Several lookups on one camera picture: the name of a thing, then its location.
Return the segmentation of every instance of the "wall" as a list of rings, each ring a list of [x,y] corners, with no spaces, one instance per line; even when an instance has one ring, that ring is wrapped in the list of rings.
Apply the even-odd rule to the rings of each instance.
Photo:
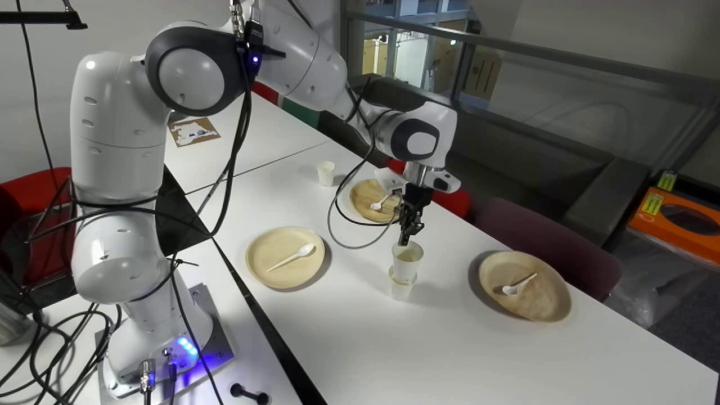
[[[475,0],[472,7],[490,35],[512,32],[518,43],[720,78],[720,51],[712,51],[720,39],[715,0]],[[641,80],[504,54],[489,107],[664,166],[698,103]]]
[[[718,160],[720,160],[720,126],[698,148],[698,153],[682,166],[680,174],[720,188],[720,165],[718,165]]]
[[[227,0],[73,0],[86,32],[29,27],[36,60],[41,113],[56,165],[70,165],[70,90],[76,62],[93,51],[142,54],[157,29],[176,20],[219,27],[227,20]],[[338,2],[298,0],[325,40],[338,43]],[[25,9],[63,9],[62,0],[23,0]],[[20,27],[0,27],[0,182],[45,168],[44,144],[35,123],[29,70]]]

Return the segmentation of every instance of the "white table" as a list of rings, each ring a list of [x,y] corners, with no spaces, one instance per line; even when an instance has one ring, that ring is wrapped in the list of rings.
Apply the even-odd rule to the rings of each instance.
[[[224,113],[209,117],[209,121],[221,132],[219,140],[178,146],[172,134],[167,138],[167,166],[187,194],[217,182],[217,177],[226,168],[239,123],[241,103],[244,96]],[[246,144],[237,160],[235,175],[260,168],[274,160],[284,160],[318,144],[323,144],[318,131],[253,93],[253,119]]]
[[[503,246],[437,205],[416,239],[425,248],[422,283],[409,301],[395,301],[387,265],[399,231],[361,251],[338,248],[325,224],[333,188],[315,182],[319,160],[350,168],[359,158],[327,142],[239,175],[219,242],[329,403],[714,403],[715,371],[576,287],[559,324],[512,319],[481,303],[469,267]],[[209,224],[219,201],[203,214]],[[274,292],[247,273],[247,242],[279,224],[304,224],[329,240],[333,264],[318,283]],[[338,234],[359,242],[376,231],[338,222]]]

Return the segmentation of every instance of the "blue light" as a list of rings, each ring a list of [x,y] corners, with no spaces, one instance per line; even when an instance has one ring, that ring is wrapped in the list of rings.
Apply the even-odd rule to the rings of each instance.
[[[180,344],[182,350],[192,358],[192,363],[198,359],[198,349],[196,349],[187,337],[178,337],[178,344]]]

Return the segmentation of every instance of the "metal frame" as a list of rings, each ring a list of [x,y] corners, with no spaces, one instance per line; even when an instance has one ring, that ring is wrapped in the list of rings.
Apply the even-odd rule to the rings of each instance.
[[[551,62],[566,62],[566,66],[575,66],[575,68],[631,77],[631,78],[640,78],[640,80],[653,80],[653,83],[670,85],[670,88],[703,95],[703,96],[712,96],[712,98],[720,96],[720,80],[715,80],[715,78],[705,78],[705,77],[693,77],[693,75],[649,68],[649,66],[634,66],[634,62],[624,62],[624,60],[610,60],[610,58],[598,58],[598,56],[587,56],[587,54],[576,54],[576,51],[563,51],[563,50],[551,50],[551,47],[538,47],[538,45],[527,45],[527,43],[513,43],[513,40],[503,40],[503,39],[494,39],[494,35],[478,35],[478,34],[466,34],[466,32],[446,29],[446,27],[431,27],[431,24],[409,23],[406,18],[386,18],[386,15],[350,11],[347,20],[362,20],[362,23],[390,24],[390,27],[407,29],[407,32],[423,32],[423,34],[439,35],[439,39],[455,39],[455,40],[464,40],[471,45],[504,50],[504,51],[533,56],[533,58],[543,58],[543,60],[551,60]]]

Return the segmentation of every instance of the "clear cup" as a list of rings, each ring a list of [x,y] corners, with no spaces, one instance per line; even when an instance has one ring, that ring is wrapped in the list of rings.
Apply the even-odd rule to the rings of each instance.
[[[336,185],[336,161],[325,160],[318,166],[318,182],[325,186],[333,186]]]
[[[415,283],[419,281],[423,248],[415,240],[407,246],[391,248],[391,265],[390,265],[390,295],[399,301],[407,301]]]

